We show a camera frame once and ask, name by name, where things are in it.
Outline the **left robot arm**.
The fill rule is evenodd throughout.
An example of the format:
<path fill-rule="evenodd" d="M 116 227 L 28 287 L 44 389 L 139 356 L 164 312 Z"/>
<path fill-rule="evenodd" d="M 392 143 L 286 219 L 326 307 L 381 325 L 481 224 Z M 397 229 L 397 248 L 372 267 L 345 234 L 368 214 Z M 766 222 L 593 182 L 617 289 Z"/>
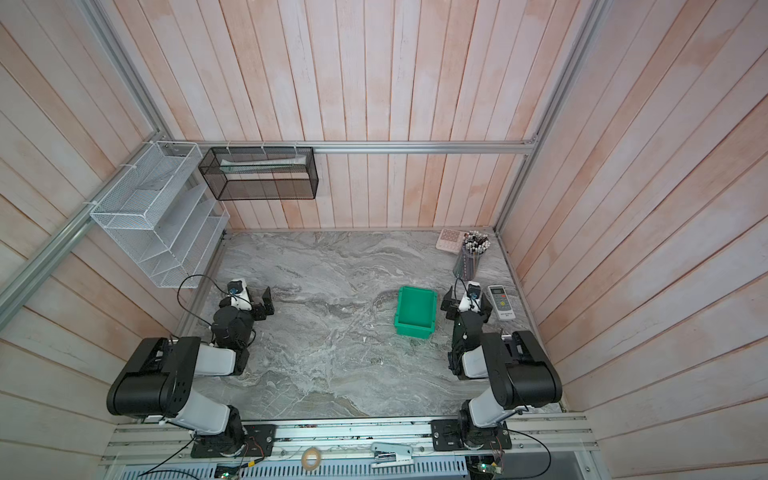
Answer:
<path fill-rule="evenodd" d="M 255 299 L 244 280 L 229 282 L 210 325 L 212 340 L 143 339 L 111 385 L 107 410 L 115 416 L 164 420 L 188 430 L 193 458 L 270 456 L 274 425 L 244 425 L 235 406 L 204 396 L 193 383 L 202 377 L 243 374 L 255 340 L 254 323 L 274 313 L 269 288 Z"/>

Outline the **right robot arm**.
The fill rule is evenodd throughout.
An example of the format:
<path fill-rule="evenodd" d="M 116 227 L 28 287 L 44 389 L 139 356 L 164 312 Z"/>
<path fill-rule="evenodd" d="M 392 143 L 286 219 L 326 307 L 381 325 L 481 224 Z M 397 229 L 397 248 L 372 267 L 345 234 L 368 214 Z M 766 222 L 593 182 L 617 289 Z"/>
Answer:
<path fill-rule="evenodd" d="M 462 403 L 456 420 L 430 423 L 433 448 L 439 452 L 508 449 L 507 419 L 562 398 L 560 377 L 533 332 L 484 330 L 495 307 L 512 311 L 503 288 L 493 286 L 490 293 L 486 296 L 472 282 L 461 297 L 450 288 L 441 303 L 453 322 L 449 369 L 461 379 L 486 380 L 489 386 Z"/>

